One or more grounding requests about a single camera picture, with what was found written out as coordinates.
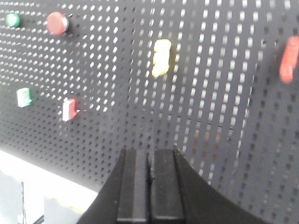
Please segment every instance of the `white surface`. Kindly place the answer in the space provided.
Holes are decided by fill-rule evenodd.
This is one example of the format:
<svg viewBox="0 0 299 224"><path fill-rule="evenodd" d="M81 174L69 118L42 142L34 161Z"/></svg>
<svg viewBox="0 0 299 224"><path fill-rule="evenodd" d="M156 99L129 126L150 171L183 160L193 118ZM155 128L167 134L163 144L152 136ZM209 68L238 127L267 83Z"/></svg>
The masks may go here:
<svg viewBox="0 0 299 224"><path fill-rule="evenodd" d="M70 106L71 106L70 101L65 100L64 104L62 106L62 120L63 121L70 120Z"/></svg>
<svg viewBox="0 0 299 224"><path fill-rule="evenodd" d="M53 198L45 197L44 201L45 224L75 224L82 215Z"/></svg>
<svg viewBox="0 0 299 224"><path fill-rule="evenodd" d="M17 224L21 213L21 181L0 172L0 224Z"/></svg>
<svg viewBox="0 0 299 224"><path fill-rule="evenodd" d="M25 204L28 204L28 206L31 203L26 201L26 198L31 198L32 195L43 195L48 198L56 198L68 206L85 212L98 194L95 191L5 153L1 149L0 171L25 183ZM40 197L38 198L36 199L37 201L32 201L32 204L40 203L38 202Z"/></svg>
<svg viewBox="0 0 299 224"><path fill-rule="evenodd" d="M24 102L24 93L28 91L28 88L22 88L17 90L17 99L18 99L18 107L25 107L25 102Z"/></svg>

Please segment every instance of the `pegboard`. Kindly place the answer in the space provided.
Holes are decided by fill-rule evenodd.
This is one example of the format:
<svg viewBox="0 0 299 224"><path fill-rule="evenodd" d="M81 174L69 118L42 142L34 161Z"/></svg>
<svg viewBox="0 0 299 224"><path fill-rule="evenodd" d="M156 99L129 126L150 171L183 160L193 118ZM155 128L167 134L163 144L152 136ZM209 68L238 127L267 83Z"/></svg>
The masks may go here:
<svg viewBox="0 0 299 224"><path fill-rule="evenodd" d="M278 76L295 0L0 1L0 146L98 190L123 148L178 147L212 187L275 224L299 224L298 76ZM51 36L46 18L70 28ZM5 25L17 12L20 28ZM154 43L172 43L154 79ZM32 105L18 108L16 90ZM78 115L62 121L64 98Z"/></svg>

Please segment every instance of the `red object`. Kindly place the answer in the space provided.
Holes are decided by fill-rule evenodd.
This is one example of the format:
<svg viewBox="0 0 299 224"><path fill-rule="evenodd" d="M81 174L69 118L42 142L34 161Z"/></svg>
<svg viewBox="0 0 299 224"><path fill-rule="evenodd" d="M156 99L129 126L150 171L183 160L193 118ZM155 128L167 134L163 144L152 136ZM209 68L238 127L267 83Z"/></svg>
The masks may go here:
<svg viewBox="0 0 299 224"><path fill-rule="evenodd" d="M293 80L293 71L297 67L299 54L299 37L291 37L285 47L285 52L281 61L279 76L284 84L289 84Z"/></svg>
<svg viewBox="0 0 299 224"><path fill-rule="evenodd" d="M47 18L47 29L52 35L62 35L68 27L68 19L60 12L53 12Z"/></svg>
<svg viewBox="0 0 299 224"><path fill-rule="evenodd" d="M71 105L70 105L70 120L72 120L77 115L77 112L75 109L76 101L74 99L69 99L69 102L71 103Z"/></svg>

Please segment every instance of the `yellow object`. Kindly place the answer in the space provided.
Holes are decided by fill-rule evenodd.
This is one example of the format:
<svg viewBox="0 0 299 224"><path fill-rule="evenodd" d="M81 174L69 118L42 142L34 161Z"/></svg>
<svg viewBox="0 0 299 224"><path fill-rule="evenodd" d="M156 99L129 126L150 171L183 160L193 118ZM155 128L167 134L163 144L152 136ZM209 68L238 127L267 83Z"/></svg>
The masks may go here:
<svg viewBox="0 0 299 224"><path fill-rule="evenodd" d="M152 76L157 78L168 72L171 42L169 40L157 40L154 46Z"/></svg>

